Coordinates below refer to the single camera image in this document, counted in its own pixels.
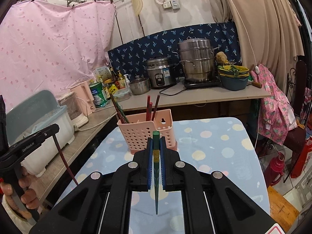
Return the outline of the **silver rice cooker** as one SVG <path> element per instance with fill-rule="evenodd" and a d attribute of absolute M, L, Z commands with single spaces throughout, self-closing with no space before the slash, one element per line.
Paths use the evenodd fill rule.
<path fill-rule="evenodd" d="M 154 58 L 146 61 L 146 72 L 152 89 L 162 89 L 176 84 L 174 64 L 170 58 Z"/>

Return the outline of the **dark maroon wavy chopstick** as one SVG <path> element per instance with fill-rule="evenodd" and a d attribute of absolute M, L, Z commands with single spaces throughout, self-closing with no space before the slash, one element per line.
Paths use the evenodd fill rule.
<path fill-rule="evenodd" d="M 154 119 L 155 119 L 155 114 L 156 114 L 156 112 L 157 112 L 159 100 L 160 100 L 160 95 L 158 94 L 158 95 L 157 95 L 156 102 L 155 102 L 155 105 L 154 105 L 154 109 L 153 109 L 153 115 L 152 115 L 152 119 L 151 119 L 152 121 L 154 121 Z"/>

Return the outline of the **pink perforated utensil basket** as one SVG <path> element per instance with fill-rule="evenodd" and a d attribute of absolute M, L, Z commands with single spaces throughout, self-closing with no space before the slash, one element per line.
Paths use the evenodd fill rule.
<path fill-rule="evenodd" d="M 145 150 L 148 138 L 152 137 L 154 131 L 159 131 L 160 137 L 166 139 L 168 149 L 177 150 L 171 110 L 158 110 L 153 121 L 146 121 L 146 113 L 138 113 L 127 116 L 129 124 L 117 122 L 131 154 Z"/>

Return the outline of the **clear food container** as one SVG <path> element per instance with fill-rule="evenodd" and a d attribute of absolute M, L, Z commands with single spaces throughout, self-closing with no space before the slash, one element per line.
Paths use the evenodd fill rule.
<path fill-rule="evenodd" d="M 117 102 L 128 100 L 131 97 L 130 88 L 119 89 L 113 93 L 113 96 Z"/>

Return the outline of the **yellow oil bottle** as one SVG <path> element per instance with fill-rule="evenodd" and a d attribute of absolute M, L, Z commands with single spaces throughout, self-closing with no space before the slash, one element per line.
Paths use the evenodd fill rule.
<path fill-rule="evenodd" d="M 122 75 L 121 71 L 118 70 L 118 79 L 117 79 L 118 85 L 120 89 L 125 89 L 127 87 L 126 85 L 126 79 L 124 75 Z"/>

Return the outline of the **navy floral backsplash cloth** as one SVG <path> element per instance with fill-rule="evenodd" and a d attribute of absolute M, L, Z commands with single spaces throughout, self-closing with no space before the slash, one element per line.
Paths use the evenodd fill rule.
<path fill-rule="evenodd" d="M 242 62 L 238 32 L 233 21 L 197 24 L 150 34 L 110 50 L 109 60 L 115 71 L 120 70 L 134 79 L 137 75 L 148 76 L 147 60 L 170 58 L 177 66 L 177 75 L 182 75 L 182 65 L 178 63 L 178 43 L 194 38 L 208 39 L 215 52 L 224 52 L 230 62 Z"/>

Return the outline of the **yellow colander with greens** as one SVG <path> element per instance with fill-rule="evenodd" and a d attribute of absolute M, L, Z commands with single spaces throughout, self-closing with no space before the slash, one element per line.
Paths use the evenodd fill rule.
<path fill-rule="evenodd" d="M 218 73 L 232 78 L 248 77 L 250 70 L 244 66 L 226 65 L 218 66 Z"/>

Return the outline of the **black induction cooker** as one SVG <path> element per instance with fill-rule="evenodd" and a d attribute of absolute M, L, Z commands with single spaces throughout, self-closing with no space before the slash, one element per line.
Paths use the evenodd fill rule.
<path fill-rule="evenodd" d="M 190 81 L 184 80 L 184 87 L 186 89 L 199 89 L 199 88 L 212 88 L 219 87 L 221 81 L 219 79 L 207 80 L 207 81 Z"/>

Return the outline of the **wall power socket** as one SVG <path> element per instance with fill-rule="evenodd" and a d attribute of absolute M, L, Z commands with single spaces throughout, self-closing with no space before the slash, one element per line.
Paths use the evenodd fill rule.
<path fill-rule="evenodd" d="M 173 9 L 174 11 L 180 9 L 180 4 L 177 2 L 177 0 L 170 0 L 170 1 L 165 1 L 163 2 L 163 9 Z"/>

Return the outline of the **hanging cutting board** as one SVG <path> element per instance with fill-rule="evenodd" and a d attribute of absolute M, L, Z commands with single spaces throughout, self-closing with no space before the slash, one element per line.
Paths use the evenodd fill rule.
<path fill-rule="evenodd" d="M 139 16 L 141 10 L 143 9 L 143 1 L 142 0 L 131 0 L 132 7 L 135 16 Z"/>

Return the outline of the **green chopstick gold band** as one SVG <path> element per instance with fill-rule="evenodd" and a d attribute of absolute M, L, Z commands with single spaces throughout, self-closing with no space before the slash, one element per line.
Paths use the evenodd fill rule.
<path fill-rule="evenodd" d="M 120 113 L 121 116 L 122 116 L 122 119 L 124 120 L 124 123 L 129 124 L 129 120 L 128 120 L 128 118 L 126 117 L 126 115 L 124 114 L 124 112 L 123 112 L 121 106 L 120 106 L 118 103 L 116 103 L 116 106 L 117 106 L 117 108 L 118 108 L 119 113 Z"/>

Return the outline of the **small steel lidded pot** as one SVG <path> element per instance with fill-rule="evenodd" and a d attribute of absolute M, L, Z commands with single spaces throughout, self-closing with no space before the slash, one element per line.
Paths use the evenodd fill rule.
<path fill-rule="evenodd" d="M 150 91 L 149 78 L 142 78 L 138 75 L 136 79 L 129 83 L 130 90 L 133 95 L 142 95 Z"/>

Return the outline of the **dark red chopstick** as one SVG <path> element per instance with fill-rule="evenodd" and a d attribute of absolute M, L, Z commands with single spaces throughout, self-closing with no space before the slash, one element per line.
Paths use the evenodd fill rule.
<path fill-rule="evenodd" d="M 64 155 L 63 155 L 63 152 L 62 152 L 62 150 L 61 150 L 61 148 L 60 148 L 60 145 L 59 145 L 59 142 L 58 142 L 58 140 L 57 140 L 56 135 L 53 135 L 52 138 L 53 138 L 53 141 L 54 141 L 54 143 L 55 143 L 55 145 L 56 145 L 56 148 L 57 148 L 57 150 L 58 150 L 58 152 L 59 152 L 59 155 L 60 155 L 60 157 L 61 157 L 61 159 L 62 159 L 62 161 L 63 161 L 63 164 L 64 164 L 65 167 L 66 167 L 67 172 L 69 173 L 70 177 L 72 178 L 72 180 L 74 181 L 74 183 L 76 184 L 76 186 L 78 186 L 78 181 L 76 180 L 74 174 L 72 173 L 72 171 L 71 171 L 71 169 L 70 169 L 70 167 L 69 167 L 69 165 L 68 165 L 68 163 L 67 163 L 67 161 L 66 161 L 66 159 L 65 159 L 65 157 L 64 157 Z"/>

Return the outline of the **bright red black-band chopstick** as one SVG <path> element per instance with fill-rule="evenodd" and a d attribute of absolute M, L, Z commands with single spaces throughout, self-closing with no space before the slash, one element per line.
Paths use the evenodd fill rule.
<path fill-rule="evenodd" d="M 150 121 L 152 118 L 152 102 L 149 102 L 147 114 L 148 117 L 146 118 L 146 120 Z"/>

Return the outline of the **green milk powder can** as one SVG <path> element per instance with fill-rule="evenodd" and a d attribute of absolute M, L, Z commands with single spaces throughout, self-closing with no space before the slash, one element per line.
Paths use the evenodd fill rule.
<path fill-rule="evenodd" d="M 94 105 L 96 108 L 102 108 L 107 104 L 107 99 L 103 93 L 103 85 L 101 82 L 92 83 L 89 85 L 89 89 L 94 98 Z"/>

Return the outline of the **yellow snack packet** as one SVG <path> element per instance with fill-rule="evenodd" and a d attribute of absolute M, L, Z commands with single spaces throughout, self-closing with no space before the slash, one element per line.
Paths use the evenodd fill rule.
<path fill-rule="evenodd" d="M 108 91 L 110 94 L 115 94 L 116 92 L 118 92 L 118 88 L 114 83 L 111 83 L 108 85 Z"/>

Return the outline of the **blue planet-print tablecloth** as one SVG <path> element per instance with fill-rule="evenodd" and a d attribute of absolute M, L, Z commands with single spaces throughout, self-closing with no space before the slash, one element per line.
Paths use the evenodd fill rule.
<path fill-rule="evenodd" d="M 222 172 L 265 212 L 270 211 L 261 164 L 238 119 L 176 121 L 173 128 L 182 161 L 204 173 Z M 132 159 L 121 130 L 115 128 L 95 150 L 71 164 L 76 180 L 63 195 L 93 172 L 112 173 Z M 129 232 L 184 233 L 180 192 L 160 191 L 158 202 L 154 200 L 154 191 L 133 193 Z"/>

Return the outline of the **white dish rack blue lid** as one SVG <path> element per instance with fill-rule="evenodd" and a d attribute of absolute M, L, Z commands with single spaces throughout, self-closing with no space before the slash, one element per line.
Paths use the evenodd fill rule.
<path fill-rule="evenodd" d="M 59 126 L 56 138 L 61 148 L 74 141 L 74 126 L 67 106 L 59 106 L 52 92 L 42 90 L 6 114 L 8 144 L 13 145 L 52 124 Z M 40 177 L 45 172 L 45 167 L 57 154 L 57 147 L 50 137 L 21 164 L 30 174 Z"/>

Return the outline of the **pink floral apron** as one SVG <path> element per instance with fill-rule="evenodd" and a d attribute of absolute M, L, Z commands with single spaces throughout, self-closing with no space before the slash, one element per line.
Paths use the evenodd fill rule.
<path fill-rule="evenodd" d="M 278 145 L 283 145 L 290 130 L 297 128 L 295 114 L 288 98 L 276 85 L 273 74 L 263 64 L 258 65 L 259 73 L 252 71 L 255 82 L 270 93 L 261 99 L 258 118 L 258 133 Z"/>

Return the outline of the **green chopstick dark band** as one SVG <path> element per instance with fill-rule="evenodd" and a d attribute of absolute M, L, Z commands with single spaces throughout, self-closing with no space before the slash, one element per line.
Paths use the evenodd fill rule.
<path fill-rule="evenodd" d="M 153 131 L 153 172 L 154 172 L 154 199 L 155 213 L 159 209 L 159 167 L 160 167 L 160 132 Z"/>

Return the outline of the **pink electric kettle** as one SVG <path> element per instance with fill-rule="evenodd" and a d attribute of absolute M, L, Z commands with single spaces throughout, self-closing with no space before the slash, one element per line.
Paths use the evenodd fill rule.
<path fill-rule="evenodd" d="M 76 93 L 78 104 L 86 117 L 95 111 L 94 98 L 89 88 L 88 81 L 76 83 L 70 87 L 70 91 Z"/>

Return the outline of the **brown chopstick gold band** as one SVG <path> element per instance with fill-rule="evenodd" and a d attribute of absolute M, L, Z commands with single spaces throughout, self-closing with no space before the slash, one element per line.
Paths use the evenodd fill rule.
<path fill-rule="evenodd" d="M 119 117 L 121 123 L 122 123 L 122 124 L 129 124 L 128 118 L 125 116 L 125 114 L 124 114 L 122 108 L 121 108 L 120 105 L 117 103 L 117 101 L 116 101 L 116 99 L 114 98 L 113 94 L 110 93 L 109 95 L 110 95 L 110 97 L 111 97 L 112 103 L 113 103 L 113 105 L 114 105 L 114 107 L 115 107 L 115 110 L 116 110 L 116 112 L 117 112 L 117 115 L 118 115 L 118 117 Z"/>

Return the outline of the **dark blue plastic basin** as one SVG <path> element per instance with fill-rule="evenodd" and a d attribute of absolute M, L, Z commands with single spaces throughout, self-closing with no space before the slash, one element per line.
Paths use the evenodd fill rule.
<path fill-rule="evenodd" d="M 220 80 L 224 88 L 231 91 L 243 90 L 247 86 L 248 77 L 231 78 L 220 75 Z"/>

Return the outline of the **beige hanging curtain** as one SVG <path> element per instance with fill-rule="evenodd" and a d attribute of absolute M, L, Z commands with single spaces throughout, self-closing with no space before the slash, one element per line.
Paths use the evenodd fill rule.
<path fill-rule="evenodd" d="M 243 66 L 265 65 L 286 89 L 287 72 L 304 55 L 300 23 L 288 0 L 209 0 L 215 22 L 232 19 Z"/>

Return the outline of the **large steel steamer pot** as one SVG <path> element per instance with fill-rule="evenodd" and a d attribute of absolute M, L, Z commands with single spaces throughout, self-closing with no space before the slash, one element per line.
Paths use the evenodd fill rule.
<path fill-rule="evenodd" d="M 218 79 L 215 72 L 214 48 L 209 39 L 186 39 L 178 43 L 179 63 L 184 79 L 207 81 Z"/>

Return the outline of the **pink dotted curtain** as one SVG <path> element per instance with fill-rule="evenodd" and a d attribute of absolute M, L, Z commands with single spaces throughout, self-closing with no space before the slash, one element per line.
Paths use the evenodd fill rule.
<path fill-rule="evenodd" d="M 108 64 L 115 5 L 64 7 L 42 0 L 9 9 L 1 23 L 1 95 L 7 110 L 41 90 L 55 96 Z"/>

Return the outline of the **white blender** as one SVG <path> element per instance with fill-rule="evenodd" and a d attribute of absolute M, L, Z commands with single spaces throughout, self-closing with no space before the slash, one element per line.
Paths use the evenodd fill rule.
<path fill-rule="evenodd" d="M 67 106 L 69 117 L 76 128 L 81 128 L 88 123 L 88 118 L 83 114 L 82 109 L 78 104 L 76 93 L 71 91 L 58 98 L 60 106 Z"/>

